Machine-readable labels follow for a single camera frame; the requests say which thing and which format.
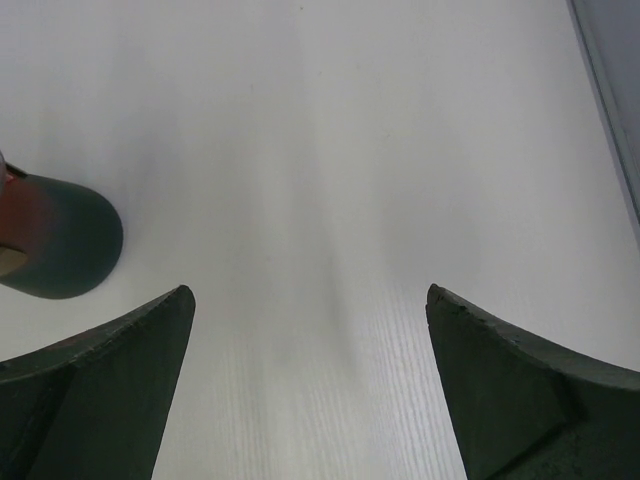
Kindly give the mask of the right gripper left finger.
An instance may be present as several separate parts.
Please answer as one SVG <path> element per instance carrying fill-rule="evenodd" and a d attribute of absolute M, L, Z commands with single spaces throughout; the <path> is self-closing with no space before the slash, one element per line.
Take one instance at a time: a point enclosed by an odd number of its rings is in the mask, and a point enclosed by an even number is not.
<path fill-rule="evenodd" d="M 2 478 L 151 478 L 194 315 L 181 285 L 3 361 Z"/>

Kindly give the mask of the dark carafe with red lid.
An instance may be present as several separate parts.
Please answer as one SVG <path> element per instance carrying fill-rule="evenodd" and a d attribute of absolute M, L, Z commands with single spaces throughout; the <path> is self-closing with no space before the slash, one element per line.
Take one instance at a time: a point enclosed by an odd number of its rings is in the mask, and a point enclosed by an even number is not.
<path fill-rule="evenodd" d="M 124 229 L 98 192 L 1 161 L 1 284 L 45 299 L 83 295 L 116 266 Z"/>

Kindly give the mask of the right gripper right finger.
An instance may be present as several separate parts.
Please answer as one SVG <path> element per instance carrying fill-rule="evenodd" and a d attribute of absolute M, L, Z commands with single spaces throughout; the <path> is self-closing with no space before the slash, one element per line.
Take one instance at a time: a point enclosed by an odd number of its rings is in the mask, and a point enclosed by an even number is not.
<path fill-rule="evenodd" d="M 426 317 L 469 479 L 636 479 L 639 374 L 433 284 Z"/>

